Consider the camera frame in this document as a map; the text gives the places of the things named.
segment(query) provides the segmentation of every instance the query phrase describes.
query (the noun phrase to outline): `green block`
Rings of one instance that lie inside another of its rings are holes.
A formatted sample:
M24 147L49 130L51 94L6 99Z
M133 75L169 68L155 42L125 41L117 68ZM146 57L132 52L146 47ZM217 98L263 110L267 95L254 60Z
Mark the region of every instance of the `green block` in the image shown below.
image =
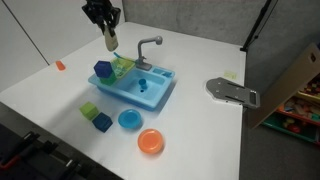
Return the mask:
M91 102L87 102L83 106L80 107L80 111L84 117L86 117L88 120L92 120L99 114L98 108L92 104Z
M111 86L116 80L117 77L115 76L114 72L112 72L108 78L100 78L100 82L108 86Z

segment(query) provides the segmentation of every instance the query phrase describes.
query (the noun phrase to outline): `toy sink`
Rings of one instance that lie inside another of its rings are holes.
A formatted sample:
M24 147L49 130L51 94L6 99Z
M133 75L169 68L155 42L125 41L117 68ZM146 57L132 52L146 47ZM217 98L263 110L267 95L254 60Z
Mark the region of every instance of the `toy sink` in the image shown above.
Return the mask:
M152 111L159 104L174 75L173 71L157 66L149 71L133 67L112 85L102 84L96 74L89 78L89 82L105 93Z

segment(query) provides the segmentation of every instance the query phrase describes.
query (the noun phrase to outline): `metal bracket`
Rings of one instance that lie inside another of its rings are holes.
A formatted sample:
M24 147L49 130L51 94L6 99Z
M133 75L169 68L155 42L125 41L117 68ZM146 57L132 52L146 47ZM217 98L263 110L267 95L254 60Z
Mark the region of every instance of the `metal bracket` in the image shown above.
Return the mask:
M260 107L260 94L224 78L210 79L206 89L214 98L225 102L233 102L251 109Z

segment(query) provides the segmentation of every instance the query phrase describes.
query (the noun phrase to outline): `blue plate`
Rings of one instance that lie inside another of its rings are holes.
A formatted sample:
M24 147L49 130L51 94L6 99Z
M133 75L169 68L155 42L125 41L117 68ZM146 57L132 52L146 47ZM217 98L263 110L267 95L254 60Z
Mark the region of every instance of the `blue plate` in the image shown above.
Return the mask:
M124 128L135 129L141 124L141 115L134 109L128 109L120 114L118 122Z

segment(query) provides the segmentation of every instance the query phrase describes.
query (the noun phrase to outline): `gray wall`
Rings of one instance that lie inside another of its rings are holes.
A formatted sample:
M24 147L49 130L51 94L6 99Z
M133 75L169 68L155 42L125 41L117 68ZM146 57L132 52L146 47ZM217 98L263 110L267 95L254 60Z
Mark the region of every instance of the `gray wall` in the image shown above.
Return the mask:
M127 21L243 45L265 0L123 0ZM319 0L279 0L247 57L246 86L264 93L310 42Z

